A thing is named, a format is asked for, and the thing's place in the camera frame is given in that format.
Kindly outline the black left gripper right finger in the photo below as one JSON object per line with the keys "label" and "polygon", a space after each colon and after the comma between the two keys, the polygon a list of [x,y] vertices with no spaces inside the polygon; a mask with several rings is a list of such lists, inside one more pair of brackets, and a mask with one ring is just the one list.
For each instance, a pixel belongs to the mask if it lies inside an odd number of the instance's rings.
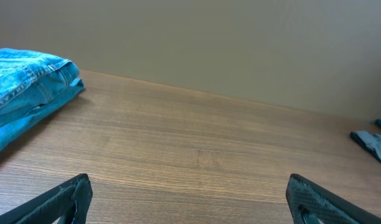
{"label": "black left gripper right finger", "polygon": [[299,174],[291,174],[286,199],[294,224],[381,224],[381,218]]}

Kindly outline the grey shorts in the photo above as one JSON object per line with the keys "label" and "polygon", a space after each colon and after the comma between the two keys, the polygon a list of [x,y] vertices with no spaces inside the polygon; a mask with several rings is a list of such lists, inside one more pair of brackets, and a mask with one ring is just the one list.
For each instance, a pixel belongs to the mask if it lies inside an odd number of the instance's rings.
{"label": "grey shorts", "polygon": [[381,134],[370,134],[367,131],[354,131],[349,134],[362,149],[373,155],[381,163]]}

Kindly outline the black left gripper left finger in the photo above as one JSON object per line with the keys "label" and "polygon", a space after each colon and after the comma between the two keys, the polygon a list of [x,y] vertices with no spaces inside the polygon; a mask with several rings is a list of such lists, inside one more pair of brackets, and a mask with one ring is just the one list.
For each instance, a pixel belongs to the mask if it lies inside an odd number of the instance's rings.
{"label": "black left gripper left finger", "polygon": [[0,224],[85,224],[93,197],[87,174],[79,174],[0,215]]}

